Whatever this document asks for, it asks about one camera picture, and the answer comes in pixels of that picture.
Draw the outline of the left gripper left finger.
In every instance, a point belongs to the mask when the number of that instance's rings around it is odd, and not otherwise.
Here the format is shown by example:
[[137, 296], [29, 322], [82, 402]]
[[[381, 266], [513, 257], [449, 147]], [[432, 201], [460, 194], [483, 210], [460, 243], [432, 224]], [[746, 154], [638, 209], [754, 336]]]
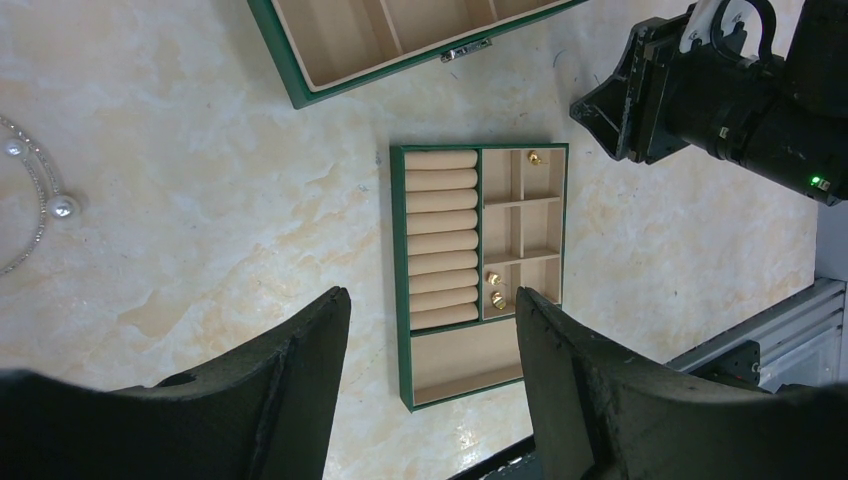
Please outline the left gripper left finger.
[[348, 343], [333, 287], [256, 338], [152, 387], [1, 373], [5, 479], [319, 479]]

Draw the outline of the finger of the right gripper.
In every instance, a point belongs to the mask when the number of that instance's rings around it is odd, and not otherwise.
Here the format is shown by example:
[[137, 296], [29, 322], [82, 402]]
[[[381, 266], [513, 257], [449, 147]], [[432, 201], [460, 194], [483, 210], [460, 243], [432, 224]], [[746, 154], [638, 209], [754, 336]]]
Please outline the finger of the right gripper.
[[627, 50], [616, 69], [600, 85], [574, 101], [570, 116], [597, 141], [612, 159], [635, 159], [635, 132], [639, 117], [637, 55]]

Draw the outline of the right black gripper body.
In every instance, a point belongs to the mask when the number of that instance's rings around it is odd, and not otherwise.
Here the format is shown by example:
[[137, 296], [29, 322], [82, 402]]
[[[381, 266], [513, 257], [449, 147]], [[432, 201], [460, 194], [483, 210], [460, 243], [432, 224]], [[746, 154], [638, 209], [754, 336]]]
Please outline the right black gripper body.
[[709, 25], [708, 42], [681, 52], [681, 19], [636, 25], [629, 52], [626, 157], [653, 164], [687, 146], [825, 205], [847, 197], [847, 5], [803, 4], [791, 46], [776, 55], [776, 16], [754, 5], [762, 33], [746, 59], [746, 30]]

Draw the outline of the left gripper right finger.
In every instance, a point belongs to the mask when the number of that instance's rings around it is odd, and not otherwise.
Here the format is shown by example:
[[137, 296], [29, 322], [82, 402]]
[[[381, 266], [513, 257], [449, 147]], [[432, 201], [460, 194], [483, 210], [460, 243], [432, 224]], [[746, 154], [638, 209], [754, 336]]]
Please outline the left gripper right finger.
[[776, 394], [681, 373], [519, 288], [524, 386], [547, 479], [843, 479], [847, 388]]

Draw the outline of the green jewelry tray insert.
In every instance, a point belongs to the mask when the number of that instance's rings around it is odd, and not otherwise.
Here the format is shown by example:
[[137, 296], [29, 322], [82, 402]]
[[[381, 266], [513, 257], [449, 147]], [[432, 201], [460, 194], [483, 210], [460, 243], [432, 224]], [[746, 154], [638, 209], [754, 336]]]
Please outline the green jewelry tray insert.
[[[549, 163], [531, 165], [531, 150]], [[402, 402], [414, 412], [518, 382], [517, 290], [562, 301], [568, 145], [394, 145], [389, 154]], [[489, 271], [507, 285], [489, 285]], [[491, 304], [496, 291], [504, 310]]]

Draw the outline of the green jewelry box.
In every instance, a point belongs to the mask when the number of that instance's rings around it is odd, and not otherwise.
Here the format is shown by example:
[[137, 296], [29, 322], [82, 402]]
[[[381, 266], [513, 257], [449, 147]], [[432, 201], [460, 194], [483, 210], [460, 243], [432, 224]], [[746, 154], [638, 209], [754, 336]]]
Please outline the green jewelry box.
[[248, 6], [294, 109], [438, 59], [575, 7], [573, 1], [254, 0]]

